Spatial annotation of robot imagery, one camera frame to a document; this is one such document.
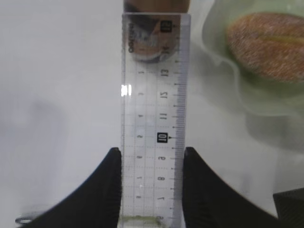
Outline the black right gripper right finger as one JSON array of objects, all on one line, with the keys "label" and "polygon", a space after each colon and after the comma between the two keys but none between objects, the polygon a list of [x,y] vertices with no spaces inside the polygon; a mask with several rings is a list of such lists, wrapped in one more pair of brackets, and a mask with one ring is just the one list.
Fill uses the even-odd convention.
[{"label": "black right gripper right finger", "polygon": [[188,228],[285,227],[227,185],[193,147],[184,152],[182,209]]}]

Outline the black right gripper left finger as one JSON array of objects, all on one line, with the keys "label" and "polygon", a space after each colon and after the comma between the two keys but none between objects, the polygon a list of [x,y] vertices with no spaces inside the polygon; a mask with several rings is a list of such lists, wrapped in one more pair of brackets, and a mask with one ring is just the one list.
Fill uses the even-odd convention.
[{"label": "black right gripper left finger", "polygon": [[30,228],[115,228],[122,198],[122,155],[111,148],[68,197],[28,224]]}]

